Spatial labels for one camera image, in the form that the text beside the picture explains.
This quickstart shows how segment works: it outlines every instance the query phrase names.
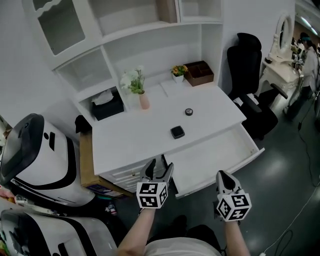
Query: open drawer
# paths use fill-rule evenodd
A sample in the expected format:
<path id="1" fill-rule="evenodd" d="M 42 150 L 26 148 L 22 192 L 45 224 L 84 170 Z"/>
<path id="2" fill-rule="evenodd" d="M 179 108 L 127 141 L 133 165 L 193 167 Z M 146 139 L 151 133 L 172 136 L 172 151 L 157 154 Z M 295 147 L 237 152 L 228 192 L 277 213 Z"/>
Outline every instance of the open drawer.
<path id="1" fill-rule="evenodd" d="M 265 149 L 259 150 L 242 124 L 182 151 L 165 154 L 174 164 L 172 178 L 178 194 L 185 197 L 216 182 L 219 170 L 233 173 Z"/>

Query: potted plant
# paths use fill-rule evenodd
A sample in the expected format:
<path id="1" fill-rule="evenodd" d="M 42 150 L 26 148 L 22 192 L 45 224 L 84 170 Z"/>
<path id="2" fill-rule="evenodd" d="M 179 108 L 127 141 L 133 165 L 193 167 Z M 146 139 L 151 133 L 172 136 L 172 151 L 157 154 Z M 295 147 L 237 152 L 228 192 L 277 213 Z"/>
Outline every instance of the potted plant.
<path id="1" fill-rule="evenodd" d="M 139 95 L 140 104 L 143 110 L 150 107 L 150 103 L 144 90 L 145 77 L 142 75 L 143 66 L 138 66 L 130 71 L 125 71 L 120 84 L 123 89 L 129 89 L 133 94 Z"/>
<path id="2" fill-rule="evenodd" d="M 185 65 L 182 66 L 174 66 L 171 69 L 173 80 L 179 84 L 184 80 L 184 74 L 188 72 L 188 68 Z"/>

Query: person's leg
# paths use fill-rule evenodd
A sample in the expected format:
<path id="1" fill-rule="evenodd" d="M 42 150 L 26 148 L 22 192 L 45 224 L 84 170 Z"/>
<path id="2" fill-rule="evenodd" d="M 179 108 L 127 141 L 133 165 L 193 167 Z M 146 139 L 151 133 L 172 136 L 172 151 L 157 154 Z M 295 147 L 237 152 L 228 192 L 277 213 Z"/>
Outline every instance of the person's leg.
<path id="1" fill-rule="evenodd" d="M 312 90 L 310 86 L 302 87 L 301 93 L 298 99 L 288 108 L 286 116 L 289 119 L 294 119 L 302 106 L 308 101 L 309 97 L 312 95 Z"/>
<path id="2" fill-rule="evenodd" d="M 161 239 L 184 237 L 186 235 L 186 232 L 187 232 L 187 217 L 185 215 L 180 215 L 174 219 L 174 221 L 170 226 L 168 226 L 163 231 L 151 237 L 147 243 L 149 244 L 153 241 L 161 240 Z"/>
<path id="3" fill-rule="evenodd" d="M 215 232 L 206 225 L 190 228 L 186 233 L 186 237 L 204 241 L 214 247 L 217 251 L 221 251 Z"/>

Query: black tissue box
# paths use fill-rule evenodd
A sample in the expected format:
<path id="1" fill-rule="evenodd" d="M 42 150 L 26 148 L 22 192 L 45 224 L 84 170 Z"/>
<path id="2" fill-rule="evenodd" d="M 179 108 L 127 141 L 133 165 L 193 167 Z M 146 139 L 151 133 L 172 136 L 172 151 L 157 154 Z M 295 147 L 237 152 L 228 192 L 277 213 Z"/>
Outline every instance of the black tissue box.
<path id="1" fill-rule="evenodd" d="M 115 91 L 112 93 L 112 95 L 113 99 L 105 104 L 96 105 L 94 102 L 92 102 L 91 113 L 98 121 L 124 111 L 124 104 L 119 95 L 119 92 Z"/>

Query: round black object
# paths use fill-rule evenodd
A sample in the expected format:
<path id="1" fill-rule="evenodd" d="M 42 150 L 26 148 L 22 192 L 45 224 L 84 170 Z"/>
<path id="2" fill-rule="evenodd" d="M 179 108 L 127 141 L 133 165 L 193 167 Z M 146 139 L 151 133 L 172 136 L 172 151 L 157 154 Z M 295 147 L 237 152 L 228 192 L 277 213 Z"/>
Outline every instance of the round black object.
<path id="1" fill-rule="evenodd" d="M 191 108 L 187 108 L 187 109 L 185 110 L 185 114 L 186 114 L 187 116 L 192 116 L 193 113 L 194 113 L 194 111 L 193 111 Z"/>

